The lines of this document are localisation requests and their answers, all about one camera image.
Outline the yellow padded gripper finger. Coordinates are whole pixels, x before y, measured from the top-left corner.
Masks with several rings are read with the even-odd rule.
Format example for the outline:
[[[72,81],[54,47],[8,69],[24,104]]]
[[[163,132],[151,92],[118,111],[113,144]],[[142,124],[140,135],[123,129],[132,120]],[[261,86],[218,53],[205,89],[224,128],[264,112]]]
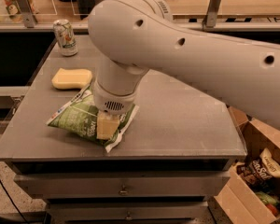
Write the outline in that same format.
[[[97,138],[109,140],[119,126],[119,116],[99,111],[97,115]]]

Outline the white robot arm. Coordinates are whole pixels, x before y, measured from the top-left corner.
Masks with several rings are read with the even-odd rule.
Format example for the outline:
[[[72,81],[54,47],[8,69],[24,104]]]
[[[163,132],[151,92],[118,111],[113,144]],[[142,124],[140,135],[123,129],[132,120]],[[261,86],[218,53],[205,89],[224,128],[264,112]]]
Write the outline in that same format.
[[[127,112],[153,69],[280,131],[280,45],[182,28],[163,0],[104,0],[88,30],[104,55],[94,83],[100,110]]]

